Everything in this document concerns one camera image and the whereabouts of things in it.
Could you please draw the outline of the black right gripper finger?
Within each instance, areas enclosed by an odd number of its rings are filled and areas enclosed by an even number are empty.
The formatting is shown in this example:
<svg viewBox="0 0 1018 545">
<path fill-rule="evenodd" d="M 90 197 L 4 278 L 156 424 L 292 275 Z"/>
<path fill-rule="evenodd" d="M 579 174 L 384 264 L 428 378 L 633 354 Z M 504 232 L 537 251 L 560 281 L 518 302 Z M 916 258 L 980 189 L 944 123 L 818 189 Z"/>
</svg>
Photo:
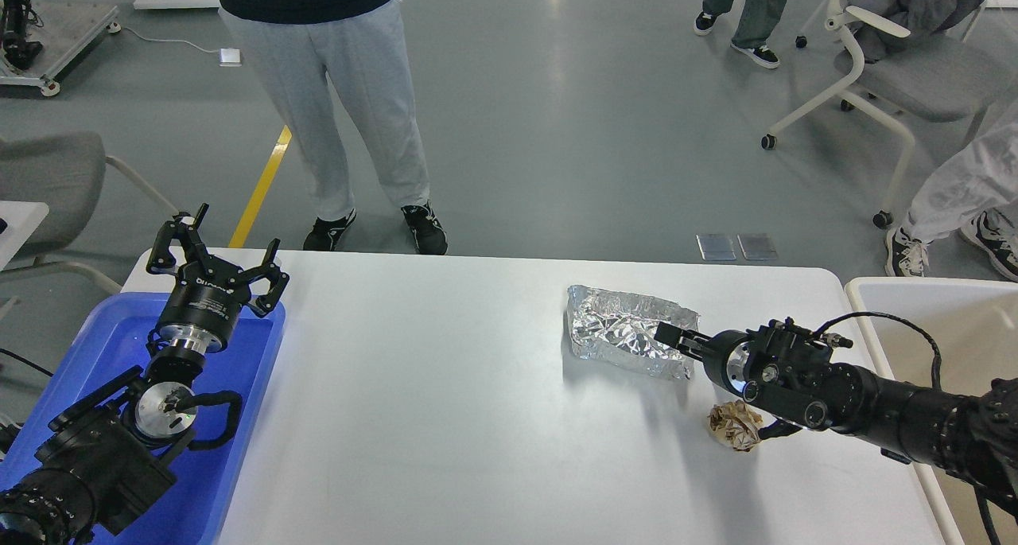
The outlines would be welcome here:
<svg viewBox="0 0 1018 545">
<path fill-rule="evenodd" d="M 710 345 L 712 337 L 695 330 L 673 326 L 666 321 L 658 323 L 654 340 L 692 360 L 705 361 L 715 356 L 715 349 Z"/>
</svg>

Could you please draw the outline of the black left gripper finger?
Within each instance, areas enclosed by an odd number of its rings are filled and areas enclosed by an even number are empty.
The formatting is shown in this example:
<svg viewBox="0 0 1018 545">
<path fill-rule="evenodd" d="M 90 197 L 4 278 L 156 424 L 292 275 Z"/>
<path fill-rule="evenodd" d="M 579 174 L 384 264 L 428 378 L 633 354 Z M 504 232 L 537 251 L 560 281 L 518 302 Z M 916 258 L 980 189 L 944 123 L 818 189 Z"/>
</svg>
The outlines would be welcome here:
<svg viewBox="0 0 1018 545">
<path fill-rule="evenodd" d="M 262 262 L 251 269 L 240 271 L 235 276 L 235 295 L 237 299 L 250 307 L 254 316 L 264 319 L 279 305 L 285 288 L 289 283 L 289 275 L 278 265 L 276 256 L 281 244 L 280 238 L 273 238 Z M 269 287 L 264 294 L 254 295 L 251 284 L 258 281 L 268 281 Z"/>
<path fill-rule="evenodd" d="M 201 267 L 206 268 L 210 255 L 206 244 L 200 238 L 199 228 L 207 211 L 208 204 L 201 204 L 196 215 L 192 216 L 188 212 L 181 211 L 172 216 L 171 221 L 164 222 L 160 226 L 155 243 L 150 249 L 146 273 L 176 275 L 184 265 L 190 265 L 190 263 L 197 263 Z M 178 265 L 171 252 L 170 247 L 173 241 L 179 243 L 183 255 L 185 255 L 185 262 L 181 265 Z"/>
</svg>

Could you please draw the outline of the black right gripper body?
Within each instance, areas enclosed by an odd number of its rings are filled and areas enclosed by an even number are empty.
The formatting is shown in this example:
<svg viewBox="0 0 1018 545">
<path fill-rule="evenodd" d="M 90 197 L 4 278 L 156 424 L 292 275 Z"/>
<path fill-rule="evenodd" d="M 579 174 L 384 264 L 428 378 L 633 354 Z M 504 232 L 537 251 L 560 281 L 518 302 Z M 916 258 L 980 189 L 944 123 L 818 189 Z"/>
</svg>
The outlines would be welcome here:
<svg viewBox="0 0 1018 545">
<path fill-rule="evenodd" d="M 706 338 L 699 360 L 710 381 L 738 399 L 744 399 L 748 385 L 744 374 L 756 363 L 754 349 L 761 346 L 760 336 L 760 329 L 730 329 Z"/>
</svg>

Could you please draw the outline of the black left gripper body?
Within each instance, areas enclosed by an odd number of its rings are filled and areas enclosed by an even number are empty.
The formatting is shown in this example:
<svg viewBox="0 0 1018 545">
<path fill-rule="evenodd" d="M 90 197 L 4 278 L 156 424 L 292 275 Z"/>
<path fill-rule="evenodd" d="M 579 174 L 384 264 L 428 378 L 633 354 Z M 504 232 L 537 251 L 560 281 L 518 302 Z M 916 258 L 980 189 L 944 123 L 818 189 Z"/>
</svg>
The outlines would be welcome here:
<svg viewBox="0 0 1018 545">
<path fill-rule="evenodd" d="M 229 284 L 241 269 L 215 259 L 213 273 L 197 261 L 186 263 L 176 273 L 176 285 L 157 319 L 155 332 L 164 340 L 185 335 L 185 328 L 208 336 L 207 352 L 222 352 L 234 332 L 241 307 L 250 295 Z"/>
</svg>

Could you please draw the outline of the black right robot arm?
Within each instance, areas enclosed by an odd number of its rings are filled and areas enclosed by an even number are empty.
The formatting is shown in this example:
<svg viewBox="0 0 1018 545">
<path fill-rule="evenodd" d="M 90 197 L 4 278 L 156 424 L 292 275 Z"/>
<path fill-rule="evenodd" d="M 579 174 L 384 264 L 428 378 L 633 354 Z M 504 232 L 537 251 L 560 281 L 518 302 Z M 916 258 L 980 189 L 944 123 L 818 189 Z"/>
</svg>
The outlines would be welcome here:
<svg viewBox="0 0 1018 545">
<path fill-rule="evenodd" d="M 764 439 L 801 429 L 833 430 L 880 447 L 902 464 L 927 464 L 974 489 L 989 542 L 999 543 L 989 503 L 1016 513 L 1017 382 L 994 379 L 982 396 L 945 392 L 942 358 L 934 349 L 931 386 L 880 377 L 868 368 L 834 363 L 852 341 L 791 319 L 757 330 L 715 336 L 661 323 L 655 339 L 701 361 L 710 381 L 774 415 Z"/>
</svg>

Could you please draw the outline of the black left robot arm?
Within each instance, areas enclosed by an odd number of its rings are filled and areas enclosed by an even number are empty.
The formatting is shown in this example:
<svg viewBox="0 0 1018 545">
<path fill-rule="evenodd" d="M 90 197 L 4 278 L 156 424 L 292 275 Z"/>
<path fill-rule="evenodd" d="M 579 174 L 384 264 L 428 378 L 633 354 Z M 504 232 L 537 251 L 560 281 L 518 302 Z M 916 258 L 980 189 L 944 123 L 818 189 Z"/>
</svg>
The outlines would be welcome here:
<svg viewBox="0 0 1018 545">
<path fill-rule="evenodd" d="M 200 238 L 208 206 L 164 222 L 146 264 L 175 285 L 146 339 L 148 366 L 134 366 L 49 422 L 39 466 L 2 492 L 4 544 L 87 544 L 95 526 L 117 535 L 176 483 L 170 466 L 185 450 L 217 450 L 239 432 L 243 396 L 196 393 L 208 353 L 222 352 L 243 307 L 265 317 L 289 276 L 277 264 L 280 240 L 241 268 L 212 255 Z"/>
</svg>

